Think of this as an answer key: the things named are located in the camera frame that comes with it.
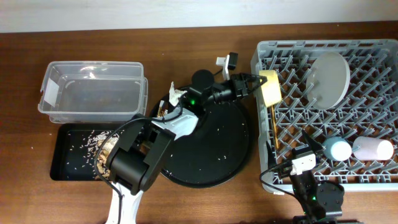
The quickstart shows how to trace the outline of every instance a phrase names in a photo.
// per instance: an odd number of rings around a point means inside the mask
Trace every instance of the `rectangular black tray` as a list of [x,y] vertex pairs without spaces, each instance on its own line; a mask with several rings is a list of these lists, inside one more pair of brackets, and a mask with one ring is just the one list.
[[53,180],[94,180],[94,159],[84,158],[87,155],[88,137],[101,134],[103,131],[114,131],[122,123],[112,124],[63,124],[58,130],[57,143],[50,170]]

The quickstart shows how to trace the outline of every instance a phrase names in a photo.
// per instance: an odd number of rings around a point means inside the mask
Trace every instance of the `yellow object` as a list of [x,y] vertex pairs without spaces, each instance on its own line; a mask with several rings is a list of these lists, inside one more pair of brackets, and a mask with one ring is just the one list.
[[267,77],[267,82],[261,85],[262,97],[266,107],[270,107],[282,101],[278,74],[275,70],[262,70],[260,76]]

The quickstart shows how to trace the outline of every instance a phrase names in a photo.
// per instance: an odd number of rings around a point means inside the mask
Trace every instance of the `dish rack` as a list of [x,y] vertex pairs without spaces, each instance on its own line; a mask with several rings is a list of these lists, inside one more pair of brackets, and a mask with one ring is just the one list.
[[[305,81],[312,63],[325,52],[344,56],[351,70],[346,96],[335,107],[318,110],[306,98]],[[255,93],[259,118],[261,172],[268,169],[266,141],[277,163],[289,158],[291,149],[304,145],[300,130],[322,143],[342,136],[351,145],[358,136],[391,140],[394,155],[387,161],[359,161],[351,156],[335,162],[325,157],[314,168],[317,180],[339,182],[346,191],[398,190],[398,41],[396,40],[284,40],[258,43],[251,60],[252,73],[276,70],[283,101],[275,105],[275,121]],[[275,138],[278,149],[275,149]],[[268,173],[265,182],[292,192],[289,178]],[[263,187],[271,193],[282,194]]]

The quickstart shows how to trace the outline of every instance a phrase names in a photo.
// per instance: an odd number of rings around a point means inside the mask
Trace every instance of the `round black plate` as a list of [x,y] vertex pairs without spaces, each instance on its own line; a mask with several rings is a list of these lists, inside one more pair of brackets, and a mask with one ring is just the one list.
[[[162,100],[168,102],[169,96]],[[159,102],[151,116],[156,115]],[[241,103],[225,103],[209,105],[206,110],[202,126],[174,142],[162,170],[177,184],[193,188],[222,184],[234,177],[251,155],[254,133],[246,108]]]

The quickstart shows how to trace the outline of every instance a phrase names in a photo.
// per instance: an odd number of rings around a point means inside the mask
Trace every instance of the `white label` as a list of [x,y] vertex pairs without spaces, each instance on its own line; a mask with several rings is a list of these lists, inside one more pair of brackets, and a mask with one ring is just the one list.
[[50,103],[50,105],[53,107],[55,107],[55,102],[57,102],[59,88],[60,87],[49,78],[49,81],[47,82],[47,87],[45,88],[44,101]]

